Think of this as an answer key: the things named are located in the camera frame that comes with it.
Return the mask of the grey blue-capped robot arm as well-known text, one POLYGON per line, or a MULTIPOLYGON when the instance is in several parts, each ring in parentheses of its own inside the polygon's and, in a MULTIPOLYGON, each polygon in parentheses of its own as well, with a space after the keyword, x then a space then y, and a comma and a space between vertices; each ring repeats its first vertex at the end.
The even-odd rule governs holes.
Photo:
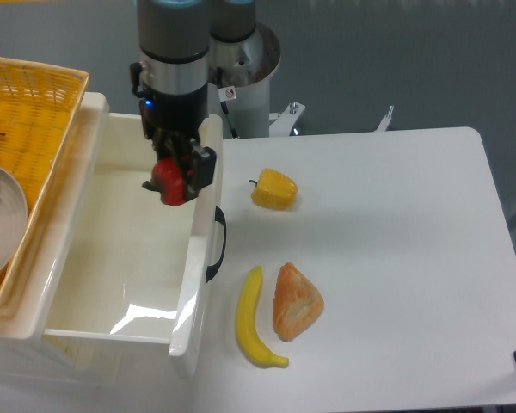
POLYGON ((253 1, 138 1, 141 59, 130 65, 144 136, 157 162, 144 188, 177 207, 212 184, 217 154, 202 145, 210 45, 239 43, 256 29, 253 1))

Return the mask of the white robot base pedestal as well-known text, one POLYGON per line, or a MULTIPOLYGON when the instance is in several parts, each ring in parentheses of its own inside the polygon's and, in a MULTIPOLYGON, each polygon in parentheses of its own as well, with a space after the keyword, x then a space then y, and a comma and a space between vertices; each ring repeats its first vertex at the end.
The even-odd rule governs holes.
POLYGON ((270 110, 270 82, 280 65, 280 42, 257 23, 245 40, 227 43, 211 38, 208 109, 223 121, 225 139, 291 136, 305 105, 291 102, 270 110))

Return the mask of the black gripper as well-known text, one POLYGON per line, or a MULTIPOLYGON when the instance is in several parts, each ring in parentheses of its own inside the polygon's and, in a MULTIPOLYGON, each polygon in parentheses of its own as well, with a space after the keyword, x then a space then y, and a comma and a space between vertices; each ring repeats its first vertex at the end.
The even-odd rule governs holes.
POLYGON ((138 92, 144 136, 153 139, 157 161, 173 156, 172 132, 190 139, 190 152, 182 157, 185 201, 197 198, 200 190, 213 182, 217 153, 201 146, 199 136, 200 125, 208 115, 207 92, 207 88, 182 95, 168 95, 150 88, 138 92))

